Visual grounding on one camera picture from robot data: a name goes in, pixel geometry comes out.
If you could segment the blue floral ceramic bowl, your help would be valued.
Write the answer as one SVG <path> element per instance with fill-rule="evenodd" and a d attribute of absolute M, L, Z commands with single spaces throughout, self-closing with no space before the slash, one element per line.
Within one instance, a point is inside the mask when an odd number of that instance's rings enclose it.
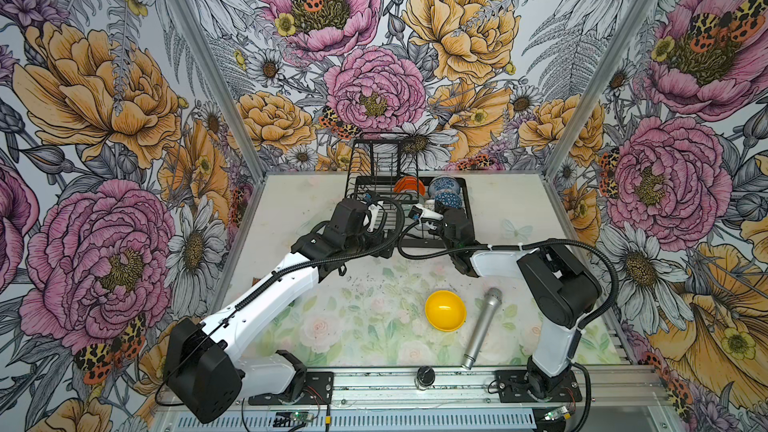
<path fill-rule="evenodd" d="M 453 194 L 461 193 L 461 185 L 458 180 L 450 175 L 443 175 L 434 177 L 428 185 L 428 194 L 430 196 L 436 196 L 442 192 L 450 192 Z"/>

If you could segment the orange plastic bowl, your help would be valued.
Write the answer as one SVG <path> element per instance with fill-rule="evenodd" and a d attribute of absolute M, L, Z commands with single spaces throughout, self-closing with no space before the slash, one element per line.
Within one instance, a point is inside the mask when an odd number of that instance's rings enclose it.
<path fill-rule="evenodd" d="M 425 196 L 427 188 L 424 183 L 415 176 L 404 176 L 399 178 L 393 187 L 395 193 L 415 192 L 420 196 Z"/>

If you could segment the yellow plastic bowl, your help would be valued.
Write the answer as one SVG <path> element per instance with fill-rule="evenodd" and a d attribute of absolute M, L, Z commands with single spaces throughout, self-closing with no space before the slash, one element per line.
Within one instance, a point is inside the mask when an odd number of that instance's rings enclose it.
<path fill-rule="evenodd" d="M 438 331 L 454 332 L 466 321 L 466 306 L 463 300 L 450 290 L 431 293 L 424 305 L 428 323 Z"/>

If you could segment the blue triangle pattern bowl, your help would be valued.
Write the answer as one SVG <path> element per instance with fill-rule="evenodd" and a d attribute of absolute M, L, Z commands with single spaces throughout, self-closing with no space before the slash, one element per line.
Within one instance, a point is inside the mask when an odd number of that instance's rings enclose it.
<path fill-rule="evenodd" d="M 435 197 L 435 206 L 440 206 L 444 209 L 463 209 L 464 201 L 460 193 L 456 193 L 452 190 L 443 190 L 438 192 Z"/>

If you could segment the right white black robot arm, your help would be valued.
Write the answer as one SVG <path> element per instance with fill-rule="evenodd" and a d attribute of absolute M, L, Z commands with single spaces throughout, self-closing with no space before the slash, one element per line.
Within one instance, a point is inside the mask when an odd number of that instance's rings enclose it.
<path fill-rule="evenodd" d="M 400 238 L 398 251 L 408 260 L 450 258 L 455 269 L 468 277 L 521 279 L 543 315 L 539 342 L 526 365 L 527 392 L 544 401 L 553 397 L 571 372 L 582 331 L 603 313 L 595 306 L 602 294 L 598 279 L 572 252 L 574 248 L 595 253 L 588 243 L 547 239 L 511 245 L 483 244 L 476 240 L 465 211 L 442 212 L 414 206 L 407 213 L 412 223 L 402 234 L 425 223 L 444 245 L 440 252 L 411 255 Z"/>

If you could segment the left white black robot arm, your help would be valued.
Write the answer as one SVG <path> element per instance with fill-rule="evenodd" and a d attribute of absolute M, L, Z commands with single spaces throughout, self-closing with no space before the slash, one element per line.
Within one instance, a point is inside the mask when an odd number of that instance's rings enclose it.
<path fill-rule="evenodd" d="M 164 385 L 203 424 L 251 397 L 298 401 L 306 366 L 286 350 L 247 359 L 246 349 L 330 273 L 344 274 L 351 260 L 390 256 L 404 225 L 402 207 L 390 198 L 343 199 L 330 220 L 301 236 L 282 261 L 237 300 L 198 323 L 177 323 L 168 342 Z"/>

